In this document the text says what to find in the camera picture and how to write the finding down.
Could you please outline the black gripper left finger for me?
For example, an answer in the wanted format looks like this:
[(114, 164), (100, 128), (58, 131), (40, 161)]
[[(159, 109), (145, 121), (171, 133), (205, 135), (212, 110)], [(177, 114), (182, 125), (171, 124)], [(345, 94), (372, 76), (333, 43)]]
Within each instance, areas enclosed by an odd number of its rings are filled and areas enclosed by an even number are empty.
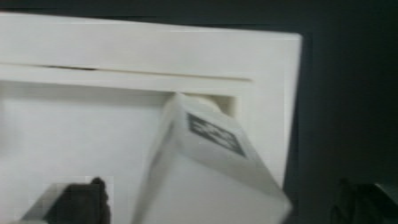
[(70, 184), (45, 215), (49, 224), (111, 224), (107, 184), (100, 177)]

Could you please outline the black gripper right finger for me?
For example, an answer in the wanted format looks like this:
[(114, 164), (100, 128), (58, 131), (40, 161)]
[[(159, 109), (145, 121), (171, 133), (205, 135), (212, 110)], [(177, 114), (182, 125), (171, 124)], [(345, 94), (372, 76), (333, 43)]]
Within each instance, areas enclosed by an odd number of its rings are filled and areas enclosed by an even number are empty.
[(398, 224), (398, 186), (340, 180), (331, 224)]

